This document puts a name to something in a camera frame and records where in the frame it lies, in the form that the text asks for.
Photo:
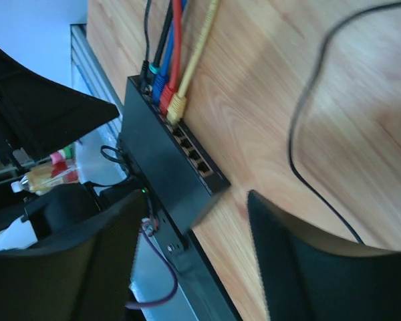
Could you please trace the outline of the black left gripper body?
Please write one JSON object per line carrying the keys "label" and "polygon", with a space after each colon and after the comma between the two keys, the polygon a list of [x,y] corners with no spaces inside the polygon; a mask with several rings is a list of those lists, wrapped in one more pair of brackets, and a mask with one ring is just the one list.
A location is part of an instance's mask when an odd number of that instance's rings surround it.
{"label": "black left gripper body", "polygon": [[38,161],[117,118],[117,107],[53,82],[0,49],[0,160]]}

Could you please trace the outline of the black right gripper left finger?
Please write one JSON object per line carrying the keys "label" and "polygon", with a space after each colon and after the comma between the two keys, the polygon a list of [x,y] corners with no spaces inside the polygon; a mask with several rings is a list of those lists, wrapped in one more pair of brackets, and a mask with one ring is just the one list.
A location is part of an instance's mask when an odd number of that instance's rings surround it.
{"label": "black right gripper left finger", "polygon": [[135,191],[27,249],[0,251],[0,320],[124,320],[145,212]]}

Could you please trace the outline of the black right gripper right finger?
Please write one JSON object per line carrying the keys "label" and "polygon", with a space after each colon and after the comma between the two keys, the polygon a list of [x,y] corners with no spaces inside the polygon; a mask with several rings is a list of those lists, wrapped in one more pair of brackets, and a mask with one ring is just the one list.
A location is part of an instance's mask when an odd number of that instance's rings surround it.
{"label": "black right gripper right finger", "polygon": [[401,251],[328,233],[254,190],[247,208],[271,320],[401,320]]}

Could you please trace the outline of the black network switch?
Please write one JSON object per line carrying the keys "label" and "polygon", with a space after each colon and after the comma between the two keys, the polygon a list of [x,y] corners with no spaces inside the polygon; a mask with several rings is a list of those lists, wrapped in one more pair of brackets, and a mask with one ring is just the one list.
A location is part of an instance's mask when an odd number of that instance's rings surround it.
{"label": "black network switch", "polygon": [[181,233],[198,224],[231,185],[188,126],[169,125],[140,93],[136,76],[126,82],[119,138]]}

